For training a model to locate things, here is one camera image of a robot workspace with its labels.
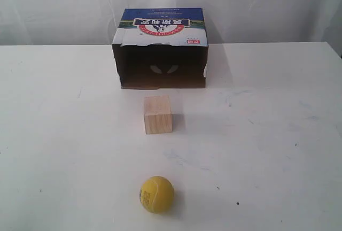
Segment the wooden cube block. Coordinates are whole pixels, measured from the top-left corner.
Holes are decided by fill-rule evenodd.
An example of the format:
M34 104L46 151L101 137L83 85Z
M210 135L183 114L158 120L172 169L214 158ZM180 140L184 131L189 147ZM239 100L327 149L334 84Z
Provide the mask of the wooden cube block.
M169 96L144 98L144 127L146 134L162 134L173 131Z

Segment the yellow tennis ball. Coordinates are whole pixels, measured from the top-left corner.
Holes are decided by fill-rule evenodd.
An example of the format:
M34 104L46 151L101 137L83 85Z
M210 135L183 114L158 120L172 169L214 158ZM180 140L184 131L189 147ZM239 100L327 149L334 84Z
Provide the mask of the yellow tennis ball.
M174 188L169 180L162 176L147 179L139 192L142 206L151 213L165 213L174 201Z

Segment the printed cardboard box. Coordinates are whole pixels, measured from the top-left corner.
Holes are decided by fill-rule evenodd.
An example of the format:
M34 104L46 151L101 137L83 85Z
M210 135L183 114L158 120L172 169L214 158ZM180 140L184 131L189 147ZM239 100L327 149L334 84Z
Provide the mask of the printed cardboard box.
M208 40L200 7L125 9L112 50L123 89L206 86Z

